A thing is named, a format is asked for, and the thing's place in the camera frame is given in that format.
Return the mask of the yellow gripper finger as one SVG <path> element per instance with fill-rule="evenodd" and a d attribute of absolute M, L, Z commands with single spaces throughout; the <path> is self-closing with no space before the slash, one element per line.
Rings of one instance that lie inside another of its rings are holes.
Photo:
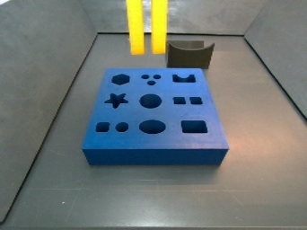
<path fill-rule="evenodd" d="M 146 53 L 143 1 L 126 0 L 127 21 L 130 31 L 131 53 L 143 55 Z"/>
<path fill-rule="evenodd" d="M 166 53 L 169 0 L 151 0 L 151 51 Z"/>

